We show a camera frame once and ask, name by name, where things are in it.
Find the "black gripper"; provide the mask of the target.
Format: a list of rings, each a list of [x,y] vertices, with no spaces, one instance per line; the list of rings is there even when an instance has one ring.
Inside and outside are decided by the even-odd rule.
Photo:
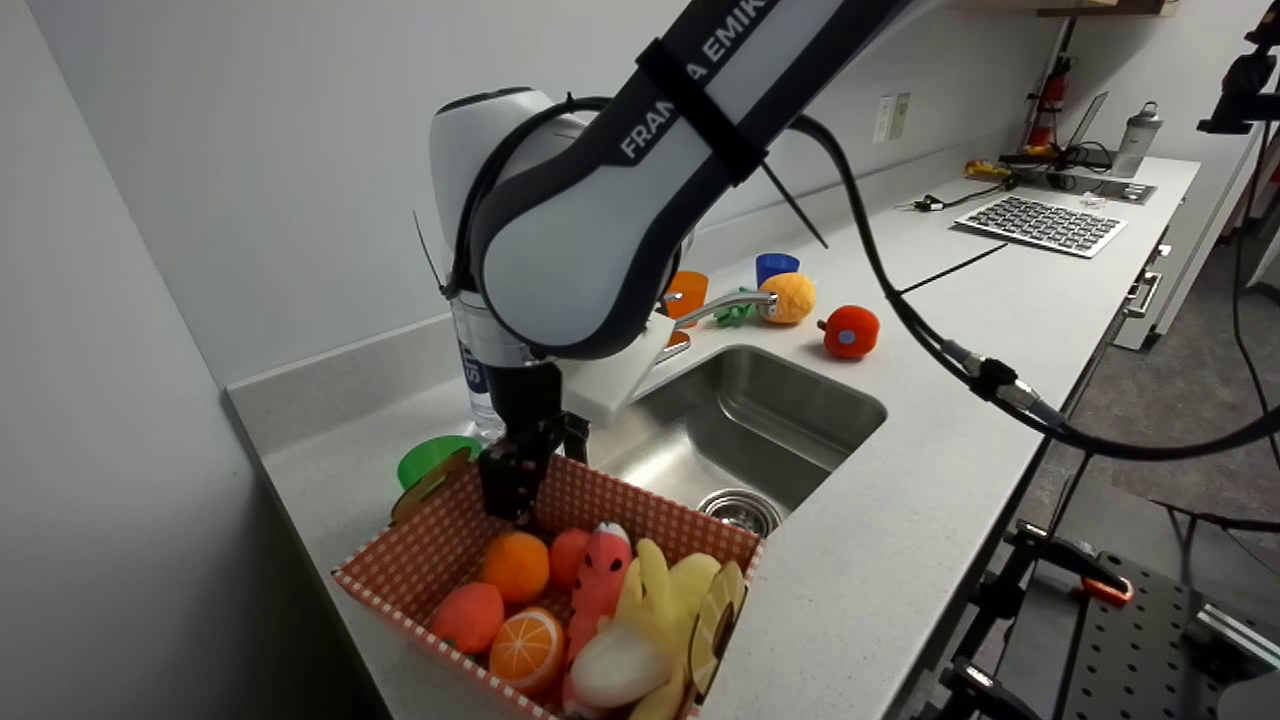
[[[530,524],[552,453],[590,455],[590,418],[566,407],[556,365],[493,367],[490,378],[503,433],[477,459],[485,513]]]

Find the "white grey Franka robot arm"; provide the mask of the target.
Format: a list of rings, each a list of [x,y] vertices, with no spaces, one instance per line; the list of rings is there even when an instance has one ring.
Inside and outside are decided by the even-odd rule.
[[[503,434],[485,506],[530,518],[556,448],[669,344],[685,237],[915,0],[690,0],[607,94],[493,86],[432,113],[446,298]]]

